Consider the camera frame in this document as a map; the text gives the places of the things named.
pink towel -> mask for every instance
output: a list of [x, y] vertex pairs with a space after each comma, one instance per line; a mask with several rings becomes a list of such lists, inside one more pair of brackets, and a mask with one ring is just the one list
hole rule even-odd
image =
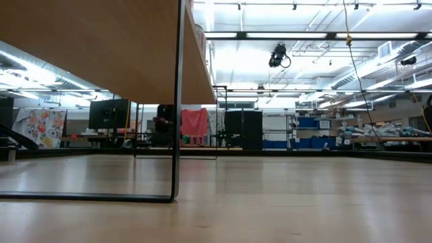
[[182, 110], [182, 134], [188, 136], [207, 135], [207, 110]]

